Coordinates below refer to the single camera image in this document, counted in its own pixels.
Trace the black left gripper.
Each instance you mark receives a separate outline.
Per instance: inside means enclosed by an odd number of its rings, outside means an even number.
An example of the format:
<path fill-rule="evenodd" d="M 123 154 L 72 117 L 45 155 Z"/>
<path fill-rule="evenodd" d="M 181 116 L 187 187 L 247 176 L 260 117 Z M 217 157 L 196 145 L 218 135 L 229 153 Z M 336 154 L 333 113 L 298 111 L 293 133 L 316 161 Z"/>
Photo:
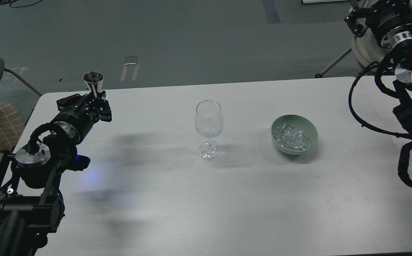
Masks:
<path fill-rule="evenodd" d="M 105 97 L 74 94 L 57 100 L 56 104 L 59 113 L 51 123 L 63 128 L 74 144 L 80 144 L 98 121 L 112 121 L 110 104 Z"/>

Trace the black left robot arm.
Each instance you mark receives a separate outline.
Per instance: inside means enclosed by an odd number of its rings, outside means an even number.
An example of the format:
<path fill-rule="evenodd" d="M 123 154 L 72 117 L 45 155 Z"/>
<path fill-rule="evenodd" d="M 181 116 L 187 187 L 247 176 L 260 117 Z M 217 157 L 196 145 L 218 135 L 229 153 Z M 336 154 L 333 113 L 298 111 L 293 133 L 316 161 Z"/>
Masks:
<path fill-rule="evenodd" d="M 0 151 L 0 256 L 33 256 L 47 245 L 65 216 L 63 173 L 83 171 L 91 161 L 78 154 L 77 145 L 97 122 L 112 120 L 105 91 L 74 94 L 56 104 L 59 113 L 23 147 Z"/>

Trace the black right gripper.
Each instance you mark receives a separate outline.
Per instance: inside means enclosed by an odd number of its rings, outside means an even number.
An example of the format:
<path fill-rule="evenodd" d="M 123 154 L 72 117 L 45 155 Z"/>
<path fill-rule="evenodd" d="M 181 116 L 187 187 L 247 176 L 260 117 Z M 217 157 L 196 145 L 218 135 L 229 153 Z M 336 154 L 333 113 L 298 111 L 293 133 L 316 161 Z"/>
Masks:
<path fill-rule="evenodd" d="M 381 48 L 394 48 L 404 33 L 412 38 L 412 7 L 409 0 L 378 0 L 369 8 L 352 7 L 345 23 L 361 38 L 370 28 Z"/>

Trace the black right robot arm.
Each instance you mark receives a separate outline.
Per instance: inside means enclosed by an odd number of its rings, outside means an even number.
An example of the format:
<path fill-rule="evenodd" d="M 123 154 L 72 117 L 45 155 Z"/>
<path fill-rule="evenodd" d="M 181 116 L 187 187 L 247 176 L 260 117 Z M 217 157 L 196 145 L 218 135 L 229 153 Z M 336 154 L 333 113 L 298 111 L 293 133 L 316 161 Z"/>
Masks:
<path fill-rule="evenodd" d="M 382 60 L 369 63 L 358 74 L 349 90 L 349 110 L 364 128 L 410 140 L 401 147 L 397 171 L 400 180 L 412 188 L 408 172 L 412 151 L 412 7 L 409 0 L 377 0 L 370 7 L 360 7 L 357 1 L 352 0 L 351 5 L 352 9 L 344 19 L 350 31 L 361 38 L 370 30 L 378 47 L 390 51 Z M 392 112 L 405 133 L 373 126 L 355 112 L 352 106 L 353 91 L 360 79 L 372 69 L 376 69 L 376 87 L 383 94 L 399 101 Z"/>

